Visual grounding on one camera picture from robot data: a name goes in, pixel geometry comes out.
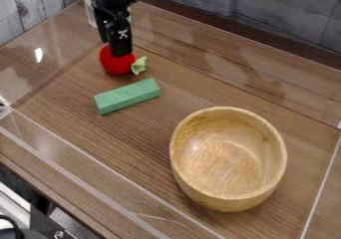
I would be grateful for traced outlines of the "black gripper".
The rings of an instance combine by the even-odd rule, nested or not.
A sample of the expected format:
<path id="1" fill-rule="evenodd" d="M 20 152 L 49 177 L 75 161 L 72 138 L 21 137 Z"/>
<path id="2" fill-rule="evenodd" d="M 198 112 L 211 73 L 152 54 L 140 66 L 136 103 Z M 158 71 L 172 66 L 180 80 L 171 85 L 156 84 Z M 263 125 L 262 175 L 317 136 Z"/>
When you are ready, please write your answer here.
<path id="1" fill-rule="evenodd" d="M 132 52 L 129 6 L 137 0 L 95 0 L 93 13 L 101 41 L 108 42 L 115 58 Z"/>

